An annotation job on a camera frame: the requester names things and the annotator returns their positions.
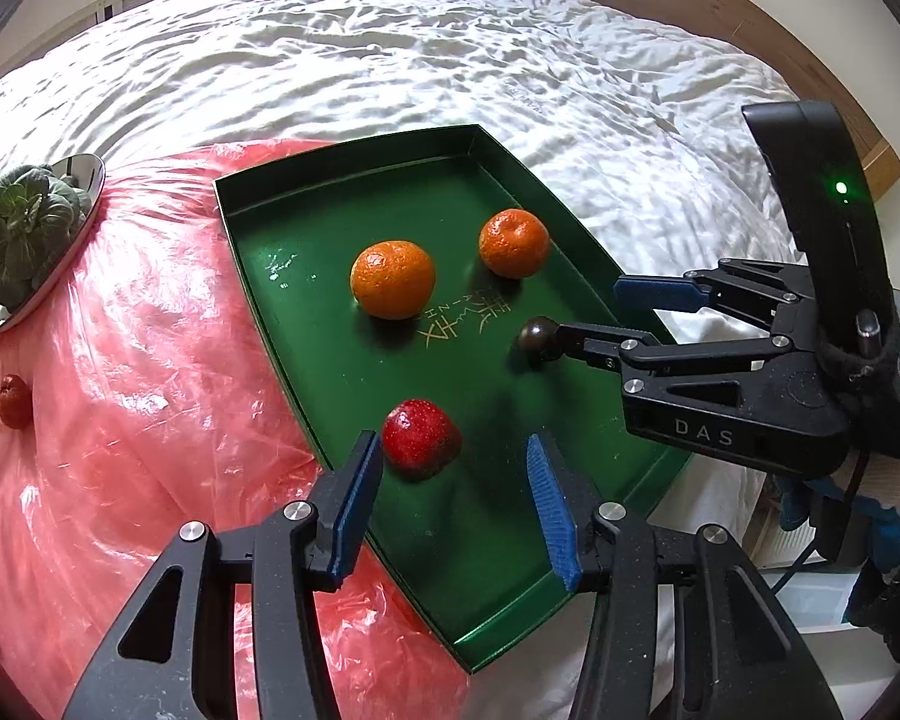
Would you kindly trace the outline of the dark purple plum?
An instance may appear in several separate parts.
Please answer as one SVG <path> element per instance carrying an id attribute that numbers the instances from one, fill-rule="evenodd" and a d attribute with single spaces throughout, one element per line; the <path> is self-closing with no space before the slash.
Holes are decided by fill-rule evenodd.
<path id="1" fill-rule="evenodd" d="M 515 344 L 528 366 L 546 366 L 562 356 L 559 330 L 559 322 L 544 316 L 533 317 L 520 328 Z"/>

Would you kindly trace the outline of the orange mandarin with stem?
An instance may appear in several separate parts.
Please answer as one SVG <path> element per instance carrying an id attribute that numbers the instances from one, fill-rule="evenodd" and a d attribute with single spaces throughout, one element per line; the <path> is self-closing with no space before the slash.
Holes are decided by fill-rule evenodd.
<path id="1" fill-rule="evenodd" d="M 349 288 L 370 317 L 406 320 L 416 317 L 436 288 L 432 257 L 411 241 L 377 242 L 352 262 Z"/>

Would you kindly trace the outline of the small red plum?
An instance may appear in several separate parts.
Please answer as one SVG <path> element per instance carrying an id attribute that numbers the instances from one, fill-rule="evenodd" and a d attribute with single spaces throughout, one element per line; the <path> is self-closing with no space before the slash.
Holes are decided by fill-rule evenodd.
<path id="1" fill-rule="evenodd" d="M 0 419 L 9 429 L 23 431 L 34 421 L 32 390 L 16 374 L 3 377 L 0 383 Z"/>

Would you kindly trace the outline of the blue gloved hand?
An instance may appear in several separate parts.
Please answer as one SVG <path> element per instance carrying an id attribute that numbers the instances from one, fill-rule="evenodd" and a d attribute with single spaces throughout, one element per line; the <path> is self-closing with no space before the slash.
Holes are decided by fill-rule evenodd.
<path id="1" fill-rule="evenodd" d="M 877 497 L 859 489 L 845 504 L 845 488 L 832 478 L 793 479 L 777 476 L 781 493 L 781 525 L 793 532 L 813 528 L 813 551 L 824 561 L 842 567 L 868 562 L 880 574 L 900 566 L 900 515 Z"/>

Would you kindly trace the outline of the white bed duvet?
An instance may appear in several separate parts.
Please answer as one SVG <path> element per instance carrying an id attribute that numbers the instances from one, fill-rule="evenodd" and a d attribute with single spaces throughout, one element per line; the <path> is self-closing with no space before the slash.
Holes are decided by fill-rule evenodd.
<path id="1" fill-rule="evenodd" d="M 788 98 L 730 44 L 590 0 L 155 0 L 0 82 L 0 177 L 212 145 L 478 124 L 624 270 L 797 250 L 740 110 Z"/>

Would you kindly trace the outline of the green rectangular tray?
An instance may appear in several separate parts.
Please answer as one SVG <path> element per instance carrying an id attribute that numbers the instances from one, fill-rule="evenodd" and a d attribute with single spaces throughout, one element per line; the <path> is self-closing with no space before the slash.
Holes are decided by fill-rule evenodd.
<path id="1" fill-rule="evenodd" d="M 621 383 L 563 359 L 530 371 L 518 330 L 537 316 L 662 332 L 614 299 L 616 262 L 528 167 L 477 125 L 322 146 L 215 186 L 248 305 L 295 417 L 323 465 L 410 398 L 442 408 L 463 436 L 425 481 L 386 473 L 368 543 L 453 658 L 479 671 L 566 603 L 526 483 L 525 449 L 553 436 L 609 500 L 653 511 L 685 468 L 683 450 L 629 434 Z M 481 228 L 507 208 L 551 236 L 532 277 L 498 277 Z M 411 241 L 436 288 L 416 317 L 375 319 L 352 297 L 369 245 Z"/>

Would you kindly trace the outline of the pink plastic sheet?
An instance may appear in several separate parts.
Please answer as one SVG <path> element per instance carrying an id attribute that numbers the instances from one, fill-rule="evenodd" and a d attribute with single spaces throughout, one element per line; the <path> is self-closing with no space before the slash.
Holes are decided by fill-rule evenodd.
<path id="1" fill-rule="evenodd" d="M 27 429 L 0 419 L 0 661 L 43 717 L 182 523 L 242 527 L 312 486 L 214 193 L 299 151 L 212 145 L 110 169 L 73 270 L 0 335 L 0 383 L 22 377 L 34 402 Z"/>

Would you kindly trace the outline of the silver plate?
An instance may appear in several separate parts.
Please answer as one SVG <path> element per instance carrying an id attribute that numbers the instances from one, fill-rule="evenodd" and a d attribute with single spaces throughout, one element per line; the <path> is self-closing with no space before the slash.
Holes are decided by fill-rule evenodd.
<path id="1" fill-rule="evenodd" d="M 34 312 L 86 242 L 107 171 L 95 154 L 0 177 L 0 332 Z"/>

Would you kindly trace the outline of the green leafy vegetable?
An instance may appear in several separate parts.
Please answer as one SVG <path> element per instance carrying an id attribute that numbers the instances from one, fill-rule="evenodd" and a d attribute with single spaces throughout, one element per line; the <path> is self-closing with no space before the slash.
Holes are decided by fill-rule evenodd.
<path id="1" fill-rule="evenodd" d="M 0 179 L 0 305 L 13 312 L 40 288 L 89 219 L 91 192 L 73 174 L 24 164 Z"/>

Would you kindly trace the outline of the black tracker mount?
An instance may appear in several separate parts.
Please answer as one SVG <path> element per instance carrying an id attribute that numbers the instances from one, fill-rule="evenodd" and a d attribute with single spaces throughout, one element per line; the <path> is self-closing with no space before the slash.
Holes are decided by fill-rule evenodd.
<path id="1" fill-rule="evenodd" d="M 844 119 L 824 101 L 748 104 L 741 114 L 806 255 L 824 341 L 846 355 L 881 356 L 894 327 L 893 286 Z"/>

